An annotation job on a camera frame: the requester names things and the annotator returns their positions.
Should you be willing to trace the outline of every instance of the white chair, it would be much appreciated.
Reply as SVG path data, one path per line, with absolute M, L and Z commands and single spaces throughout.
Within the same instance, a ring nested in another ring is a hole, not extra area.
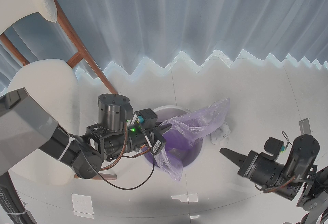
M 20 18 L 36 12 L 48 21 L 57 21 L 54 0 L 1 0 L 0 34 Z M 7 91 L 25 87 L 68 132 L 79 134 L 79 88 L 71 67 L 58 59 L 25 64 Z M 32 181 L 50 185 L 64 185 L 74 177 L 68 166 L 40 150 L 35 150 L 11 170 Z

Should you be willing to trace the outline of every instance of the curtain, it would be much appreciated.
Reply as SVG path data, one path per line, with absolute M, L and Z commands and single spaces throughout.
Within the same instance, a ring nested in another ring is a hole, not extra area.
M 58 1 L 101 69 L 113 61 L 131 74 L 144 56 L 165 67 L 180 51 L 201 65 L 216 49 L 232 61 L 242 49 L 259 59 L 328 58 L 328 0 Z M 76 52 L 59 25 L 37 13 L 5 34 L 30 62 Z M 0 90 L 19 68 L 0 46 Z

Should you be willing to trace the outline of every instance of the translucent purple bag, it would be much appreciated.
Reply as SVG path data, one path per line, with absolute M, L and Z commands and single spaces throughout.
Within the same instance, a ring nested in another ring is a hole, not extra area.
M 163 134 L 165 148 L 155 156 L 158 167 L 174 180 L 180 181 L 183 164 L 179 155 L 219 128 L 224 123 L 229 107 L 229 98 L 220 99 L 208 107 L 165 120 L 161 125 L 170 123 L 172 127 Z

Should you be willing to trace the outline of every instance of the wooden chair frame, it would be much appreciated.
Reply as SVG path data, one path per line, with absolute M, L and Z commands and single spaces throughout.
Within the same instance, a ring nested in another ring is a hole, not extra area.
M 89 64 L 89 66 L 92 68 L 92 70 L 108 88 L 108 90 L 113 94 L 117 94 L 117 90 L 108 81 L 103 71 L 99 68 L 93 57 L 88 52 L 87 48 L 85 47 L 80 37 L 69 22 L 68 18 L 66 17 L 63 9 L 60 7 L 58 1 L 54 0 L 54 2 L 57 8 L 57 21 L 77 49 L 77 52 L 67 61 L 68 65 L 73 68 L 84 58 Z M 2 41 L 4 46 L 22 63 L 23 66 L 29 64 L 29 61 L 19 52 L 19 50 L 17 50 L 17 48 L 13 45 L 13 43 L 4 33 L 0 35 L 0 40 Z

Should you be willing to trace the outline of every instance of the floor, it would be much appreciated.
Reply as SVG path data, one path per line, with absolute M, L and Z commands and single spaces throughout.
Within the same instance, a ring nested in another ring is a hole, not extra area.
M 184 58 L 160 68 L 143 59 L 128 76 L 118 68 L 105 70 L 119 94 L 129 97 L 134 110 L 178 105 L 194 111 L 222 97 L 231 99 L 226 118 L 231 129 L 225 147 L 248 154 L 263 151 L 269 137 L 290 140 L 300 135 L 299 120 L 309 118 L 313 136 L 320 143 L 318 169 L 328 164 L 328 70 L 306 61 L 297 63 L 274 57 L 264 61 L 240 55 L 233 63 L 213 56 L 202 68 Z M 99 79 L 77 73 L 80 86 L 80 134 L 98 120 L 97 97 L 108 91 Z M 65 186 L 36 185 L 18 175 L 12 178 L 21 199 L 28 203 L 38 223 L 296 223 L 304 212 L 296 208 L 298 196 L 288 201 L 276 194 L 262 194 L 238 168 L 219 153 L 220 145 L 205 139 L 204 151 L 183 171 L 180 182 L 155 170 L 150 180 L 133 191 L 115 189 L 104 181 L 74 179 Z M 285 163 L 289 150 L 278 158 Z M 116 185 L 132 187 L 148 176 L 151 167 L 140 157 L 122 159 L 108 173 Z M 80 199 L 82 213 L 72 199 Z M 3 211 L 1 223 L 11 223 Z

